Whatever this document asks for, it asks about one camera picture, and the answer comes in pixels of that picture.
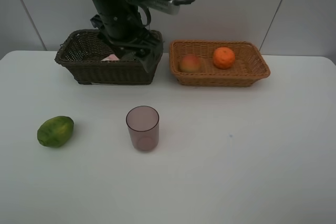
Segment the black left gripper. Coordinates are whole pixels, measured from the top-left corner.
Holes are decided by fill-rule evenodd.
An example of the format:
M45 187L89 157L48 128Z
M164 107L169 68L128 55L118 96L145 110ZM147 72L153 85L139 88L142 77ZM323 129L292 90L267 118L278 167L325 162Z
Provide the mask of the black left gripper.
M142 24L139 12L122 13L122 16L96 14L90 21L99 30L99 38L121 61L142 63L146 72L152 72L163 53L163 41L146 27L151 22L149 10L144 9L147 23Z

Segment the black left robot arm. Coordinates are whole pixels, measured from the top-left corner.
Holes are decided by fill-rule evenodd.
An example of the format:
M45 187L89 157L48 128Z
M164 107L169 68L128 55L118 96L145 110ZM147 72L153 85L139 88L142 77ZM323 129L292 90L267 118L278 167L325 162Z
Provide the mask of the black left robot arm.
M99 30L100 39L120 60L139 61L146 72L151 72L163 51L163 42L142 22L139 9L150 22L148 8L132 0L92 1L98 13L91 23Z

